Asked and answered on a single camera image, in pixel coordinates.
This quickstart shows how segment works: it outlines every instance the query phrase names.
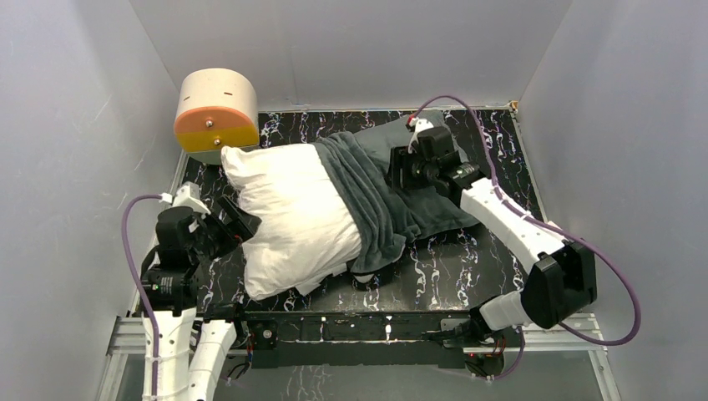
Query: black platform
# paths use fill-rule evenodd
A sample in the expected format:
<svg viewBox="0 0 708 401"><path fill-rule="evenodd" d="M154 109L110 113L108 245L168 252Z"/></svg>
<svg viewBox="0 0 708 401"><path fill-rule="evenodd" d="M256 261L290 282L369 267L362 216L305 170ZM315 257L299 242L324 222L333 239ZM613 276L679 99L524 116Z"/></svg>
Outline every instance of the black platform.
<svg viewBox="0 0 708 401"><path fill-rule="evenodd" d="M485 109L477 113L487 142L492 145L491 155L500 185L540 218L512 113L508 109ZM260 114L260 144L266 147L312 142L339 131L357 132L384 124L405 114L408 112ZM444 114L470 160L484 164L482 142L473 117L461 110ZM219 166L189 160L184 181L199 185L201 197L210 208L220 195L236 198ZM200 310L211 303L244 305L251 330L258 333L259 357L254 368L319 363L428 363L462 368L463 355L459 350L451 352L454 350L420 341L421 333L439 330L441 319L465 318L471 307L521 288L525 279L518 260L482 225L411 244L401 260L376 274L369 284L362 285L345 273L327 278L306 296L291 289L260 302L250 300L244 290L244 265L243 254L238 250L204 266L206 284L200 290ZM389 324L392 333L387 336ZM265 341L260 333L267 328L276 335ZM509 346L518 345L512 332L508 336ZM263 349L271 346L276 349Z"/></svg>
<svg viewBox="0 0 708 401"><path fill-rule="evenodd" d="M499 183L520 205L540 217L539 204L507 109L479 110ZM398 119L408 112L316 112L260 114L261 146L312 142L339 131L357 132ZM471 160L484 164L482 143L474 120L461 110L446 111L445 121ZM219 195L235 197L219 166L190 159L184 181L199 185L211 207ZM244 291L243 255L236 251L208 266L200 296L203 310L211 302L242 302L248 311L423 312L463 311L493 295L523 285L524 272L507 248L484 226L450 231L411 244L403 258L361 285L349 274L326 279L307 296L296 290L261 302Z"/></svg>

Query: cream cylinder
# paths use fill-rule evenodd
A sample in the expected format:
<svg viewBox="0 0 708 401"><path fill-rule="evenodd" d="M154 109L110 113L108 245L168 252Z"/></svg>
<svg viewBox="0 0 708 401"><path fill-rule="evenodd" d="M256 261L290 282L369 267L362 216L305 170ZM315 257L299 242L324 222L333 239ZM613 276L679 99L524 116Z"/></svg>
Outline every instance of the cream cylinder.
<svg viewBox="0 0 708 401"><path fill-rule="evenodd" d="M255 90L230 69L194 71L182 82L174 135L199 161L220 164L223 146L252 148L259 143Z"/></svg>

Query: gray towel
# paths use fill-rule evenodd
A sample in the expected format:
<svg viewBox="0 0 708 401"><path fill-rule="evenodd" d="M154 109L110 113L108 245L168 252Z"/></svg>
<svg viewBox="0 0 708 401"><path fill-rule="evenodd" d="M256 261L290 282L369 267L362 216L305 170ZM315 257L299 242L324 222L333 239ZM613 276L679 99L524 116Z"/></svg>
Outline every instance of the gray towel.
<svg viewBox="0 0 708 401"><path fill-rule="evenodd" d="M446 126L440 111L424 111L420 117ZM406 242L478 223L432 187L396 191L386 184L391 148L408 145L412 136L406 121L403 117L356 135L340 132L313 144L362 238L362 251L350 265L355 274L394 262ZM464 152L460 155L467 159Z"/></svg>

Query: black marble surface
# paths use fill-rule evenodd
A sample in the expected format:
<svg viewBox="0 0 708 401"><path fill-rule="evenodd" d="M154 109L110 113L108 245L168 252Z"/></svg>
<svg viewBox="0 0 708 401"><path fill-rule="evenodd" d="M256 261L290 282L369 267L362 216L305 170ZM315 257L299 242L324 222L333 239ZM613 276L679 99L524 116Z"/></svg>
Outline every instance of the black marble surface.
<svg viewBox="0 0 708 401"><path fill-rule="evenodd" d="M540 218L528 168L506 109L478 110L487 145L491 145L499 183L521 206ZM400 111L310 112L260 114L261 146L312 142L339 131L357 132L409 114ZM470 160L486 164L483 143L474 120L466 111L445 111L445 121ZM199 185L205 203L219 195L236 198L219 166L188 161L184 181ZM525 273L518 260L489 230L477 225L449 231L411 244L403 257L367 285L348 274L327 278L306 296L296 290L252 301L245 294L245 261L235 251L204 266L206 284L200 309L211 302L242 302L251 311L412 312L464 310L487 298L520 288Z"/></svg>

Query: metal frame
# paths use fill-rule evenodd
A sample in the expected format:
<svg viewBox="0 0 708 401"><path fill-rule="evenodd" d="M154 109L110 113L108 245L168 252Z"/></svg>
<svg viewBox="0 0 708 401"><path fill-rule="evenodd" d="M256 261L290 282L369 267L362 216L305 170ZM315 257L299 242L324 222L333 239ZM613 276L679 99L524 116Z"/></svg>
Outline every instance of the metal frame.
<svg viewBox="0 0 708 401"><path fill-rule="evenodd" d="M518 127L517 110L512 106L512 103L503 106L477 106L473 109L506 109L512 112L512 121L517 132L518 142L521 145L521 151L526 158L526 149L523 146L523 138L521 130ZM429 109L461 109L461 107L451 106L435 106ZM282 110L271 112L306 112L306 111L366 111L361 109L351 110L315 110L315 109L298 109L298 110ZM169 192L175 192L180 186L185 175L188 155L182 151L180 159L176 166L174 178L169 188ZM539 188L529 166L528 173L531 178L532 186L536 192L536 197L539 200L539 208L542 217L546 221L546 213L544 203L539 194ZM154 246L157 239L154 237L150 247ZM139 296L135 291L133 301L131 303L131 311L134 311L138 305ZM595 338L602 338L602 333L599 330L599 325L593 313L577 313L566 320L566 322L581 332ZM590 362L593 366L595 378L598 383L600 393L604 401L620 401L620 392L614 381L612 370L607 359L607 349L598 345L587 343L580 338L566 332L561 327L552 327L550 329L542 329L541 327L531 325L524 329L526 339L525 352L553 352L553 351L586 351L590 357ZM128 356L131 354L144 354L145 352L144 330L142 321L139 318L119 317L116 319L114 331L111 335L109 348L106 352L106 366L104 375L101 381L99 395L96 398L98 401L114 401L118 396L121 381L127 363ZM465 353L489 352L492 348L464 348ZM505 352L517 353L518 348L506 348ZM245 350L231 350L229 355L245 356Z"/></svg>

